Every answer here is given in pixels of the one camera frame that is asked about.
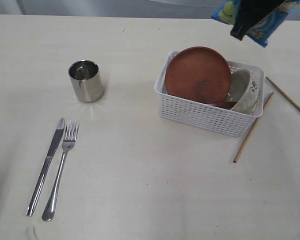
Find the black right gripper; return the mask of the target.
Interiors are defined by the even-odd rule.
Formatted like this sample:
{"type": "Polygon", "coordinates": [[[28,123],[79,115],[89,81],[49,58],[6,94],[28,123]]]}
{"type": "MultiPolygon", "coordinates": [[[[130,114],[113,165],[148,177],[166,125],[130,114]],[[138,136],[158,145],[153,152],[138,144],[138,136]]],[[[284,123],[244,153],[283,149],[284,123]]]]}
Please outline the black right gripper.
{"type": "Polygon", "coordinates": [[[242,41],[252,27],[284,2],[284,0],[241,0],[230,35],[242,41]]]}

